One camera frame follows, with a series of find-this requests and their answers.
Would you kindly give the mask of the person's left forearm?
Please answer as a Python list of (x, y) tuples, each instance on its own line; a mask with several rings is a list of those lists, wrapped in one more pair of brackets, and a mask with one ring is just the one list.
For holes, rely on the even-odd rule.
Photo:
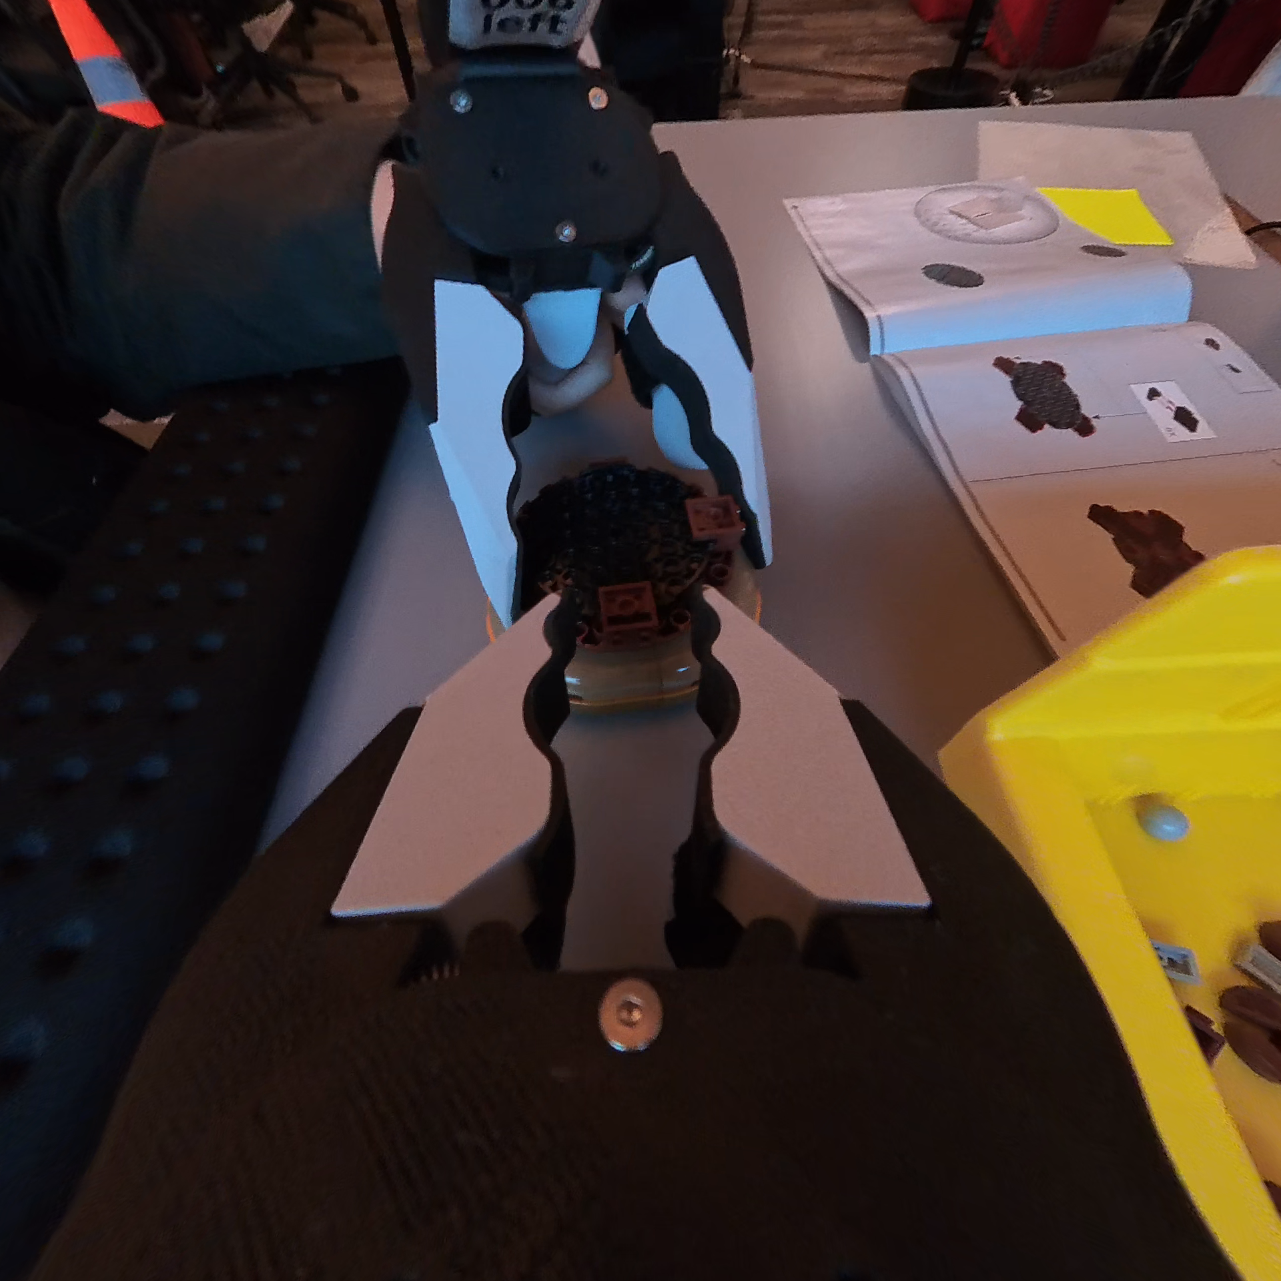
[(370, 217), (393, 132), (2, 104), (2, 401), (152, 417), (190, 388), (393, 356)]

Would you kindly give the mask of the clear plastic sheet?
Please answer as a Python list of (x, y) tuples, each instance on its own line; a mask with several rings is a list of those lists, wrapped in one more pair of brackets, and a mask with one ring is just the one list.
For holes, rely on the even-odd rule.
[(1187, 132), (987, 120), (978, 124), (978, 176), (1036, 188), (1135, 189), (1186, 265), (1251, 269), (1216, 178)]

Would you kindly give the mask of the black office chair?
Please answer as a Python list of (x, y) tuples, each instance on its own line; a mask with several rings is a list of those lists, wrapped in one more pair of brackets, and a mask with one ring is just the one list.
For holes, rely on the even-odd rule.
[(358, 88), (316, 60), (321, 18), (352, 26), (369, 46), (376, 26), (357, 2), (344, 1), (162, 1), (140, 2), (157, 41), (162, 69), (153, 86), (166, 117), (224, 129), (273, 120), (294, 110), (308, 124), (321, 120), (304, 96), (305, 82), (332, 88), (346, 104)]

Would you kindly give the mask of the scattered loose toy bricks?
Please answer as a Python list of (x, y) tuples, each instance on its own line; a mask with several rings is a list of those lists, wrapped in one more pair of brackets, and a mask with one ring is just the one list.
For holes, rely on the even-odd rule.
[(1278, 1203), (1278, 800), (1142, 794), (1131, 903)]

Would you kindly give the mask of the round toy brick model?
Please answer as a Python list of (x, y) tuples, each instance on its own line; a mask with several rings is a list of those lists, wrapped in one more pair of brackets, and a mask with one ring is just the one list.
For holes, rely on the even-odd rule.
[(695, 695), (693, 588), (715, 588), (760, 620), (744, 531), (732, 496), (623, 459), (556, 479), (520, 504), (520, 607), (564, 593), (580, 604), (564, 675), (573, 709), (624, 712)]

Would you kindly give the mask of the yellow sticky note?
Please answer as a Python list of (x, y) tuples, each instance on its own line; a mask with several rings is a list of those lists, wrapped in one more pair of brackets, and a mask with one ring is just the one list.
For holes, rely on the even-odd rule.
[(1036, 193), (1095, 238), (1118, 246), (1168, 248), (1174, 237), (1135, 188), (1046, 186)]

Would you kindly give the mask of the open instruction booklet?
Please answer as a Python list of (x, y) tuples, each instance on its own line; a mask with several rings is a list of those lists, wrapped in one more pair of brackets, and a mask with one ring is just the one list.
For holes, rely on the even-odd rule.
[(1190, 320), (1166, 248), (1020, 178), (784, 206), (1054, 655), (1200, 561), (1278, 544), (1278, 385)]

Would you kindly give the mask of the red container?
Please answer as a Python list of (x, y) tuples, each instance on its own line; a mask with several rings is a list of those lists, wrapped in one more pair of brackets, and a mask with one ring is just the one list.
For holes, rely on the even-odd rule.
[(1178, 89), (1182, 98), (1234, 96), (1279, 40), (1279, 1), (1236, 1)]
[(1002, 68), (1068, 69), (1095, 50), (1114, 1), (999, 1), (984, 53)]

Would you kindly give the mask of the black dotted mat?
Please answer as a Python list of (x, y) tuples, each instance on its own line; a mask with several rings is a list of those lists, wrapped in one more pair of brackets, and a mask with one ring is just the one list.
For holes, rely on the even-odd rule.
[(397, 359), (189, 395), (2, 669), (2, 1278), (253, 854), (406, 395)]

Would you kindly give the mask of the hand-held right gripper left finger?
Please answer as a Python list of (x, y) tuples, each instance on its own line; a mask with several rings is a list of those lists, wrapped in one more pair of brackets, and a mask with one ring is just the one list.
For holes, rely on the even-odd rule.
[(544, 596), (424, 699), (329, 912), (428, 915), (460, 951), (503, 922), (559, 967), (573, 880), (565, 671), (579, 604)]

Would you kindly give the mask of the yellow plastic bin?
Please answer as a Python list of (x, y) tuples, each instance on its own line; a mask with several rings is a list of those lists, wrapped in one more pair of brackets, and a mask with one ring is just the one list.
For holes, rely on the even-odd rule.
[(1223, 552), (971, 719), (947, 784), (1028, 872), (1108, 1008), (1239, 1278), (1278, 1278), (1278, 1032), (1208, 1062), (1223, 992), (1278, 974), (1278, 547)]

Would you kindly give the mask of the black pole stand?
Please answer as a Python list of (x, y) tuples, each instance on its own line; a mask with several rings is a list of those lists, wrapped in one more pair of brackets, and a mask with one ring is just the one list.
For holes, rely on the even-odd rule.
[(951, 61), (912, 72), (904, 85), (902, 110), (986, 108), (996, 105), (1002, 85), (992, 72), (968, 66), (982, 44), (996, 1), (971, 1), (959, 28)]

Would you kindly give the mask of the person's left hand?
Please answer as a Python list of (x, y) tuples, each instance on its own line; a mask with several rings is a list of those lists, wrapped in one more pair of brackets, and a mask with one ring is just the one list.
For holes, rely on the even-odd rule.
[(643, 277), (631, 273), (616, 292), (537, 292), (523, 303), (523, 369), (535, 413), (565, 412), (608, 384), (615, 331), (647, 296)]

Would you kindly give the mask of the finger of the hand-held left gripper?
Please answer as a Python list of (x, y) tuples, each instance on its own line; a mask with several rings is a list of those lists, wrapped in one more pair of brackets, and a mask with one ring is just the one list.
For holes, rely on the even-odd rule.
[(755, 377), (696, 257), (657, 269), (648, 296), (625, 312), (623, 339), (635, 367), (680, 408), (683, 455), (737, 505), (744, 555), (765, 568), (773, 548)]
[(517, 461), (504, 409), (523, 371), (523, 327), (479, 284), (437, 280), (433, 308), (436, 417), (429, 433), (472, 564), (507, 627), (517, 581), (509, 512)]

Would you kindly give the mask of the orange reflective vest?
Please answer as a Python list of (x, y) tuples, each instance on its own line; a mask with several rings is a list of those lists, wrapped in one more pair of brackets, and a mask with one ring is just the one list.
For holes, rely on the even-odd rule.
[(164, 125), (164, 117), (124, 58), (88, 1), (48, 1), (96, 110), (144, 128)]

